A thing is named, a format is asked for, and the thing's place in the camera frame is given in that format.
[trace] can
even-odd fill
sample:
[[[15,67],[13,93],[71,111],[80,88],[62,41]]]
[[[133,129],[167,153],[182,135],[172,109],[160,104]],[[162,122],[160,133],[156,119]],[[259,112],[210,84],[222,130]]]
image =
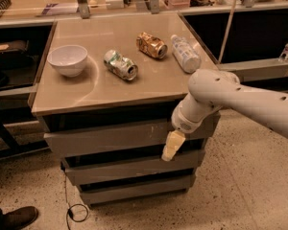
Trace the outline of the can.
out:
[[[126,81],[132,81],[138,72],[137,65],[116,50],[105,53],[104,64],[110,72]]]
[[[137,48],[151,58],[164,58],[167,45],[159,38],[145,32],[136,38]]]

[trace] white bowl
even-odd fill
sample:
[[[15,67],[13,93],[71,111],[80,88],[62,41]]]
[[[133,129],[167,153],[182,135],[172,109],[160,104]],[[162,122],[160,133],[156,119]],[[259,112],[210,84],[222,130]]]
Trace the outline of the white bowl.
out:
[[[48,54],[47,61],[60,74],[76,77],[85,69],[87,49],[79,45],[61,46]]]

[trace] speckled floor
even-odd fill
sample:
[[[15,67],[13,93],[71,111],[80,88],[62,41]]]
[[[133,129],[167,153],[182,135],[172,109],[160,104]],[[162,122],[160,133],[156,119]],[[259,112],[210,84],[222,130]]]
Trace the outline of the speckled floor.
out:
[[[187,193],[93,207],[71,229],[288,230],[288,140],[234,111],[221,114]],[[39,217],[27,229],[67,229],[64,181],[49,150],[1,160],[0,207],[35,205]],[[82,203],[68,180],[66,186],[70,204]]]

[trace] wooden countertop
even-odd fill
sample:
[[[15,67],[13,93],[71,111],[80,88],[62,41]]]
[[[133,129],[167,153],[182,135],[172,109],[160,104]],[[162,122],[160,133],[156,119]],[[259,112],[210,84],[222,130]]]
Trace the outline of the wooden countertop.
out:
[[[156,60],[138,51],[135,40],[141,32],[155,35],[169,46],[164,59]],[[58,21],[50,51],[78,44],[87,49],[89,61],[75,78],[60,75],[46,62],[32,112],[42,116],[183,98],[190,75],[182,71],[172,55],[172,34],[189,39],[202,57],[202,68],[217,69],[175,12]],[[109,49],[137,64],[136,79],[121,80],[107,69],[103,58]]]

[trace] desk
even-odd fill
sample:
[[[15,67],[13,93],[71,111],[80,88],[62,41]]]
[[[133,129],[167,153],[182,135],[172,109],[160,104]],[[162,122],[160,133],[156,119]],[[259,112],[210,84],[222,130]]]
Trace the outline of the desk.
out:
[[[215,69],[174,12],[59,21],[54,34],[50,50],[79,44],[87,49],[89,63],[73,79],[46,63],[32,112],[87,205],[187,190],[218,123],[218,115],[207,118],[174,161],[160,159],[173,129],[171,113],[186,95],[190,75],[181,70],[171,47],[163,60],[139,52],[135,40],[143,31],[169,46],[172,34],[185,36],[201,55],[202,67]],[[103,56],[109,49],[134,60],[139,68],[135,80],[123,81],[106,68]]]

